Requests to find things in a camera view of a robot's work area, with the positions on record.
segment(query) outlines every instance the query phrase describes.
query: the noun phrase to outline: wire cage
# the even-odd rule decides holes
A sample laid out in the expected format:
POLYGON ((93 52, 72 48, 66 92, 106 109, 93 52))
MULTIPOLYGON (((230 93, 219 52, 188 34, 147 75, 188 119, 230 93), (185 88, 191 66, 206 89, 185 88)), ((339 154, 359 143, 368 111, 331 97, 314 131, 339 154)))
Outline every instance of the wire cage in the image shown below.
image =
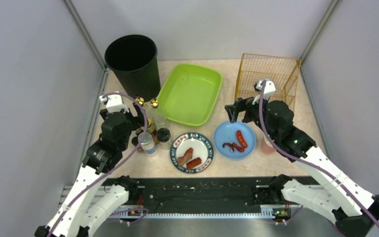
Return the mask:
POLYGON ((269 101, 282 100, 294 111, 300 65, 301 60, 298 58, 244 53, 240 61, 234 99, 257 96, 254 84, 260 79, 271 78, 276 92, 269 101))

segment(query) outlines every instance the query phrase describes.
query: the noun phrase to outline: white plate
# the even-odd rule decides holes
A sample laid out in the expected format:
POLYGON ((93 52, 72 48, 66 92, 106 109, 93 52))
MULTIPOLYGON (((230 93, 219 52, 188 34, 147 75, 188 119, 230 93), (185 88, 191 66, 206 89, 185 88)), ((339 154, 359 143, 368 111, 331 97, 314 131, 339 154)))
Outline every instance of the white plate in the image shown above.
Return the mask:
POLYGON ((213 144, 210 140, 197 132, 184 133, 175 139, 169 152, 172 164, 180 171, 184 173, 195 174, 205 170, 211 165, 214 156, 213 144), (201 158, 201 164, 194 167, 194 169, 187 169, 187 164, 178 166, 178 157, 181 157, 189 149, 193 149, 192 159, 201 158))

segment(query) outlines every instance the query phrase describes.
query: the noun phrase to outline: blue plate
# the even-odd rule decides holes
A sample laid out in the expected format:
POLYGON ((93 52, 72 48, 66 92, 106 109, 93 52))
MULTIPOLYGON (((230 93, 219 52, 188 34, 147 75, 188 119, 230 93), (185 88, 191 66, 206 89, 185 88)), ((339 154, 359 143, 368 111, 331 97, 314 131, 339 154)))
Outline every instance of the blue plate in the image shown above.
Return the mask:
POLYGON ((223 156, 230 159, 243 159, 250 155, 254 150, 256 146, 256 138, 254 132, 248 125, 239 121, 235 123, 230 123, 227 121, 220 124, 216 128, 216 131, 214 131, 213 143, 216 147, 216 150, 223 156), (243 138, 248 144, 248 147, 242 153, 238 152, 236 149, 234 149, 234 152, 232 153, 229 146, 225 146, 223 148, 223 143, 225 142, 228 142, 230 144, 235 142, 237 145, 241 146, 236 138, 237 130, 240 130, 242 132, 243 138))

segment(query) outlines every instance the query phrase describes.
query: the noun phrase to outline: table surface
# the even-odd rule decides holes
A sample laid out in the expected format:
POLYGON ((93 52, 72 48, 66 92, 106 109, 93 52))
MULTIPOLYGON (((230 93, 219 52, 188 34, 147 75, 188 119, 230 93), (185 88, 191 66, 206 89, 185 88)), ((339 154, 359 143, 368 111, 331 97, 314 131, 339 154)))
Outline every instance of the table surface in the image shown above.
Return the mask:
MULTIPOLYGON (((216 127, 224 121, 228 121, 224 106, 234 103, 234 89, 239 70, 240 60, 190 60, 190 61, 159 61, 160 83, 163 85, 174 67, 180 63, 193 63, 207 66, 219 71, 223 76, 223 84, 219 97, 210 119, 201 127, 193 128, 176 123, 171 123, 171 131, 174 136, 185 132, 198 132, 213 141, 213 133, 216 127)), ((110 72, 105 92, 124 91, 113 72, 110 72)), ((130 101, 126 105, 134 110, 130 101)), ((294 125, 306 132, 314 139, 323 150, 322 139, 316 124, 310 101, 304 87, 302 78, 298 80, 296 105, 294 110, 294 125)), ((98 117, 95 128, 94 141, 101 133, 103 120, 98 117)), ((196 174, 187 174, 174 167, 169 157, 169 151, 158 149, 154 157, 147 157, 144 153, 136 152, 122 167, 111 174, 111 177, 130 175, 134 178, 162 178, 162 177, 247 177, 247 176, 274 176, 286 174, 289 176, 308 175, 304 170, 289 162, 280 154, 274 152, 271 155, 264 154, 260 148, 260 141, 264 134, 253 123, 248 124, 256 133, 257 145, 247 158, 242 160, 228 159, 217 151, 214 153, 212 164, 204 171, 196 174)), ((123 157, 126 157, 134 148, 130 143, 123 157)))

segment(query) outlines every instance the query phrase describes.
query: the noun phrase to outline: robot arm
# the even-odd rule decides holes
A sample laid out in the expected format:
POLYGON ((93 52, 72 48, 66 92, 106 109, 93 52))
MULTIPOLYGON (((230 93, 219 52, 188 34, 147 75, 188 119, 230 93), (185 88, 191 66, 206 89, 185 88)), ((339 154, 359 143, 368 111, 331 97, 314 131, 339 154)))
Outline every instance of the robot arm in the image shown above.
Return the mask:
POLYGON ((144 124, 140 109, 134 105, 137 111, 137 116, 134 117, 120 95, 100 97, 100 100, 106 104, 106 109, 100 112, 104 119, 101 125, 102 133, 98 141, 88 148, 76 181, 62 206, 46 226, 36 230, 36 237, 48 236, 50 229, 53 229, 50 235, 52 237, 92 236, 116 208, 128 201, 129 190, 137 186, 127 180, 129 178, 121 177, 118 180, 120 185, 114 185, 108 194, 89 209, 96 192, 107 178, 99 179, 121 160, 131 132, 144 124), (79 193, 96 180, 99 182, 67 208, 79 193), (56 224, 64 211, 65 215, 56 224))
POLYGON ((307 188, 291 180, 288 176, 280 175, 270 184, 270 188, 275 192, 276 198, 293 201, 318 212, 335 223, 336 227, 347 237, 365 236, 374 225, 374 222, 370 220, 368 215, 363 214, 361 208, 344 191, 339 182, 350 190, 377 220, 379 219, 379 195, 374 196, 353 182, 323 154, 312 138, 295 127, 293 125, 294 113, 288 108, 287 104, 283 101, 268 101, 269 97, 275 92, 275 86, 270 79, 258 81, 254 85, 254 89, 257 92, 264 90, 262 111, 258 109, 259 95, 255 98, 238 98, 233 105, 225 106, 230 122, 236 122, 239 113, 245 112, 242 122, 253 121, 263 130, 259 114, 262 113, 264 126, 270 139, 284 153, 319 166, 336 178, 334 180, 317 168, 289 158, 279 152, 293 164, 306 170, 327 191, 327 194, 307 190, 307 188))

